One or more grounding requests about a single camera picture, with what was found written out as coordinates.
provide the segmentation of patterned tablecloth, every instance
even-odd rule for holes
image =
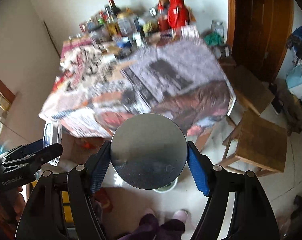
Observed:
[[[234,91],[194,26],[160,43],[122,61],[101,45],[64,52],[64,71],[39,116],[60,119],[75,137],[108,138],[126,119],[156,113],[200,135],[231,110]]]

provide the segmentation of wooden door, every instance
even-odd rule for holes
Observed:
[[[292,0],[235,0],[233,57],[257,78],[275,79],[293,21]]]

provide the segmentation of red thermos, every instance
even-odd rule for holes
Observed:
[[[168,21],[171,28],[179,28],[189,24],[189,11],[184,0],[170,0]]]

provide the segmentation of round metal disc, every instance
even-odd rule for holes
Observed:
[[[111,140],[111,162],[130,185],[157,189],[174,181],[187,161],[187,142],[180,128],[158,114],[126,120]]]

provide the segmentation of thermos handle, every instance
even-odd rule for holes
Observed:
[[[168,15],[168,22],[169,22],[169,25],[174,28],[173,26],[176,26],[177,24],[177,21],[178,21],[178,16],[179,16],[179,6],[177,6],[177,17],[175,18],[174,20],[174,24],[172,24],[172,22],[170,21],[170,17]]]

